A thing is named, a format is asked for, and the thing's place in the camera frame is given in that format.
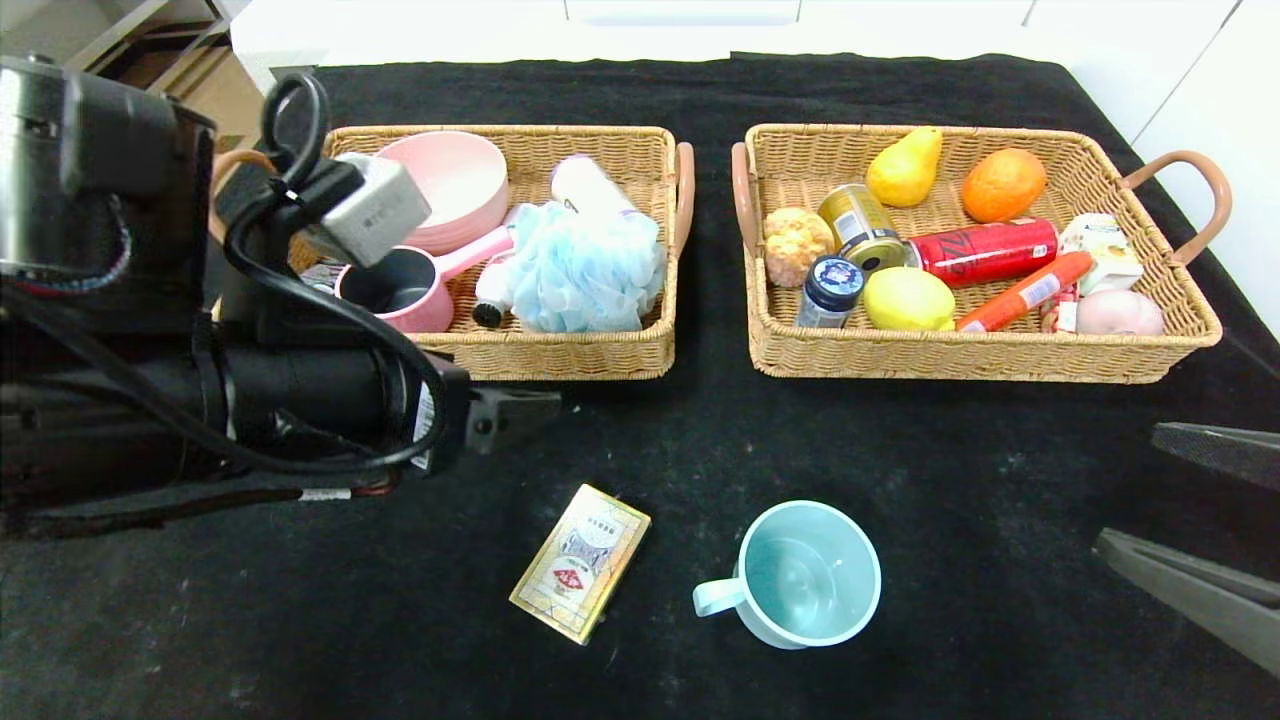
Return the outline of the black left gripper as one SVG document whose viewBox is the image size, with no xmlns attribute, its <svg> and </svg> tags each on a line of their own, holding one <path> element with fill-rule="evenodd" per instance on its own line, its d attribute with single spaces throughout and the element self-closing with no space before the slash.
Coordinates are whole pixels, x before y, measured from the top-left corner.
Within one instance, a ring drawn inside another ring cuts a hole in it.
<svg viewBox="0 0 1280 720">
<path fill-rule="evenodd" d="M 527 439 L 561 416 L 561 392 L 472 387 L 451 357 L 424 354 L 431 387 L 396 355 L 326 348 L 292 365 L 283 407 L 283 455 L 342 473 L 429 475 L 466 448 L 489 455 Z"/>
</svg>

